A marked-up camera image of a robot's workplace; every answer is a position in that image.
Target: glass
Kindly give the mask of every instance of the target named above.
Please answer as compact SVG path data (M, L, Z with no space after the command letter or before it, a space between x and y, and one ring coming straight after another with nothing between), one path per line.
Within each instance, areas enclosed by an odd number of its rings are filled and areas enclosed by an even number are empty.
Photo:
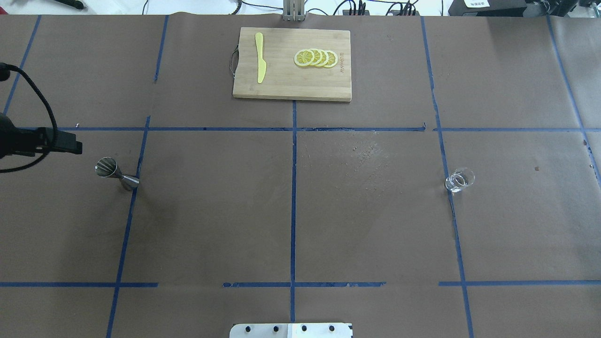
M445 186L451 192L459 192L474 184L475 180L476 176L473 171L468 168L459 168L447 177Z

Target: stainless steel jigger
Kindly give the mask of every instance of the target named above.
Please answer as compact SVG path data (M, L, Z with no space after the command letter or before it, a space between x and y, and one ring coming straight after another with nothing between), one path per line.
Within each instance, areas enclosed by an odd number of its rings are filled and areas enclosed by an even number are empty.
M121 185L123 185L123 188L128 191L131 191L140 184L140 180L138 178L122 174L121 169L119 169L119 166L114 158L101 158L94 169L96 170L96 174L98 174L100 177L119 179L119 181L121 181Z

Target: lemon slice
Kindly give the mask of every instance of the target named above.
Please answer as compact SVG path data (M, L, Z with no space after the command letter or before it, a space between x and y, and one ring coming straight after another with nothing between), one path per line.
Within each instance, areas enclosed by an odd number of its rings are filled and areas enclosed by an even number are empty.
M316 67L323 67L324 65L328 64L329 55L323 49L320 49L319 52L323 54L324 58L322 59L322 62L316 64L315 66Z
M328 55L328 61L326 62L325 65L323 65L324 68L332 68L333 66L336 66L336 64L338 64L338 54L332 52L332 51L324 51L327 55Z
M301 49L294 55L294 63L300 67L309 66L313 62L315 53L311 49Z
M313 61L311 62L311 66L315 66L318 63L321 63L323 61L323 58L325 57L323 52L321 49L317 49L317 48L311 48L311 52L313 52L313 54L315 55L313 57Z

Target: blue tape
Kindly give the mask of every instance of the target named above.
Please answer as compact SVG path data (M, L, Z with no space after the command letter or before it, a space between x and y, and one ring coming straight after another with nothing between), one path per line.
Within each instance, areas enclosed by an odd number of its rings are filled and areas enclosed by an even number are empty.
M93 132L133 132L143 131L143 127L62 127L60 131L93 131Z
M107 283L69 281L2 281L0 287L159 287L159 283Z
M146 125L144 125L144 135L142 136L142 146L140 147L140 156L138 158L138 168L136 169L136 175L140 177L140 171L142 169L142 161L144 160L144 152L146 151L146 139L148 138L148 130L150 129L150 116L146 117Z
M290 322L294 323L296 283L296 101L292 101L292 203L290 217Z
M261 127L152 127L151 131L232 131L232 132L291 132L292 128L261 128Z
M430 60L430 49L428 47L428 38L426 34L426 22L424 21L424 17L419 17L421 20L421 31L424 37L424 49L426 51L426 63L428 65L428 76L430 78L430 91L432 92L432 104L434 105L434 111L436 113L436 127L438 129L438 141L441 148L441 156L442 156L442 166L444 169L445 177L448 176L448 166L447 166L447 155L445 153L445 144L442 138L442 127L441 127L441 118L438 111L438 103L436 101L436 96L434 95L434 75L432 73L432 62ZM465 282L465 272L463 269L463 257L461 254L461 242L459 241L459 231L457 229L457 217L455 215L455 204L453 203L453 194L450 191L447 191L447 196L449 199L449 204L451 205L451 212L453 214L453 228L455 230L455 251L457 252L457 263L459 264L459 276L462 282ZM469 308L469 297L468 297L468 288L463 285L463 306L465 308L465 318L468 325L468 333L470 338L474 338L474 328L472 326L472 313Z
M438 286L537 286L537 285L601 285L601 280L485 280L485 281L441 281Z
M258 281L249 283L224 283L224 287L290 287L290 283L284 282L270 282L270 281Z
M23 69L25 66L25 61L27 60L27 55L29 55L29 50L31 49L31 45L34 42L35 34L37 33L37 28L40 26L41 15L38 15L37 20L35 21L34 30L31 32L31 36L29 37L29 43L27 43L27 48L25 48L25 53L23 54L23 58L21 59L21 64L19 68ZM8 107L10 106L10 102L13 100L14 91L17 89L17 83L21 78L21 74L17 74L14 77L13 87L10 89L10 94L8 95L8 99L6 100L6 104L4 105L4 111L2 112L4 115L8 114Z
M119 299L119 287L115 288L113 292L113 302L111 305L111 314L109 315L109 324L106 328L106 338L111 338L112 335L112 326L115 322L115 312L117 311L117 300Z
M136 175L139 178L142 168L142 161L144 159L144 151L146 150L146 139L148 137L148 128L150 127L150 116L146 118L146 125L144 126L144 136L142 136L142 145L140 147L140 156L138 158L138 169ZM138 195L138 189L134 188L132 192L132 199L129 203L129 213L127 214L127 224L125 226L125 234L123 235L123 246L121 247L121 256L119 258L119 268L117 269L117 281L116 284L121 283L121 276L123 275L123 265L125 263L125 254L127 252L127 243L129 242L129 232L132 228L133 218L133 207L136 204L136 196ZM109 324L106 329L106 338L110 338L112 334L112 326L115 320L115 311L117 310L117 301L119 299L119 285L115 287L113 294L113 302L111 305L111 314L109 315Z
M329 281L329 282L296 282L296 287L382 287L385 281Z
M159 79L160 61L163 58L163 47L165 45L165 35L167 34L167 23L169 22L169 16L165 16L165 23L163 23L163 34L160 38L159 56L156 59L156 72L154 73L154 82Z
M416 128L355 128L355 127L325 127L325 128L299 128L302 132L423 132L426 127Z
M566 83L567 92L570 96L570 101L572 103L572 107L574 108L574 112L576 113L576 119L578 120L578 125L580 126L580 130L582 132L582 137L584 141L587 143L588 157L591 160L591 164L593 165L593 170L595 171L595 176L597 177L597 184L599 188L601 188L601 175L599 174L599 168L597 168L597 161L595 161L595 156L593 155L593 150L591 149L591 143L588 141L587 133L584 130L584 124L582 123L582 117L580 116L580 110L578 110L578 106L576 104L576 99L574 98L574 94L572 92L572 86L570 86L570 82L567 79L566 70L563 66L563 62L561 61L560 51L557 48L557 43L555 42L555 33L553 32L553 26L551 25L551 17L547 15L547 26L549 27L549 34L551 35L551 42L553 44L553 50L555 51L555 57L557 57L557 63L559 64L561 70L561 76Z
M578 128L441 128L443 132L580 132Z

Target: plastic knife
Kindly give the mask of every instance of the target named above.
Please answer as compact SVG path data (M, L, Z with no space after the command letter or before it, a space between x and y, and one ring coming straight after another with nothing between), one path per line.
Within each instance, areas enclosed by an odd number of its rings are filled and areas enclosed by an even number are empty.
M257 82L262 83L267 71L267 62L263 59L263 33L255 34L255 42L257 43L257 59L258 59L258 76Z

